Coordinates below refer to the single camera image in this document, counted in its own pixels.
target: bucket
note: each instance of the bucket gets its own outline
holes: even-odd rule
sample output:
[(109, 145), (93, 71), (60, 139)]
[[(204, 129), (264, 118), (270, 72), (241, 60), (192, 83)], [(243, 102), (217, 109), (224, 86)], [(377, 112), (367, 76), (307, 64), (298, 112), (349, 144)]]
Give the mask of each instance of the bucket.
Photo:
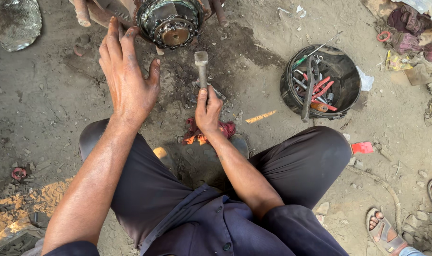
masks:
[[(303, 109), (303, 99), (297, 94), (297, 84), (292, 79), (292, 65), (296, 60), (299, 60), (304, 55), (308, 55), (317, 49), (320, 45), (310, 45), (299, 50), (289, 61), (287, 69), (282, 74), (280, 82), (280, 90), (282, 99), (285, 104), (296, 114), (301, 115)], [(332, 46), (324, 46), (312, 55), (322, 56), (323, 60), (319, 63), (319, 71), (322, 77), (330, 77), (330, 81), (334, 84), (327, 92), (333, 93), (334, 98), (332, 106), (338, 108), (337, 111), (320, 112), (315, 109), (310, 109), (309, 118), (326, 118), (326, 119), (341, 119), (349, 109), (355, 104), (361, 92), (361, 79), (357, 72), (355, 63), (340, 49)], [(303, 61), (296, 69), (306, 72), (307, 59)]]

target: metal mesh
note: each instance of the metal mesh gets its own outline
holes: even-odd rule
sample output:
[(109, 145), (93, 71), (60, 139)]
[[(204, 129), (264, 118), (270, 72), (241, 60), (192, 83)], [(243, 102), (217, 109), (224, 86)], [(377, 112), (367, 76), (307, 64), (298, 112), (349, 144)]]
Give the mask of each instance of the metal mesh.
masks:
[(0, 0), (0, 42), (6, 51), (24, 49), (41, 34), (36, 0)]

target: dark trousers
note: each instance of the dark trousers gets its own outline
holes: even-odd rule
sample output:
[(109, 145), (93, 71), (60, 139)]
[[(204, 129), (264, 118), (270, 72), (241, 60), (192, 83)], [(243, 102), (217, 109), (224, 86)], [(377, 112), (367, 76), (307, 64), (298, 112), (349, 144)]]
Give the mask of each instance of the dark trousers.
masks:
[[(107, 127), (108, 119), (88, 125), (80, 135), (85, 160)], [(349, 162), (351, 151), (342, 134), (315, 126), (251, 157), (253, 164), (286, 205), (312, 208)], [(161, 163), (142, 135), (137, 134), (111, 209), (137, 247), (192, 189)]]

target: red paper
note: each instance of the red paper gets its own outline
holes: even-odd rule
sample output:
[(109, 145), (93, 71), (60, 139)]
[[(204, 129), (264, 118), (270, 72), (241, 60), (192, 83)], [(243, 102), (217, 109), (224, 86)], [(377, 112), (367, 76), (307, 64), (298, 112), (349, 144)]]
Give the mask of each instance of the red paper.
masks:
[(350, 145), (350, 147), (352, 148), (352, 154), (356, 154), (356, 153), (367, 154), (367, 153), (374, 152), (374, 150), (372, 149), (371, 142), (360, 142), (360, 143), (352, 144)]

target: screwdriver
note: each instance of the screwdriver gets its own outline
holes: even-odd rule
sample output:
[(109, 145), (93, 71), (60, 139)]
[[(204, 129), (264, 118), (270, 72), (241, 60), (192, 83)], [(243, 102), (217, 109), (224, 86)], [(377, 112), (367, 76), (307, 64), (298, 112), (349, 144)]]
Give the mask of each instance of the screwdriver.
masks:
[(304, 55), (301, 59), (295, 61), (295, 63), (293, 63), (292, 65), (292, 70), (294, 70), (295, 68), (297, 68), (304, 60), (306, 60), (306, 58), (310, 55), (312, 55), (313, 53), (315, 53), (317, 50), (319, 50), (320, 48), (322, 48), (324, 45), (326, 45), (327, 43), (331, 42), (331, 40), (335, 39), (338, 35), (340, 35), (341, 33), (343, 33), (344, 31), (339, 32), (337, 35), (335, 35), (332, 39), (328, 40), (328, 42), (324, 43), (323, 45), (319, 46), (319, 48), (315, 49), (313, 52), (311, 52), (308, 55)]

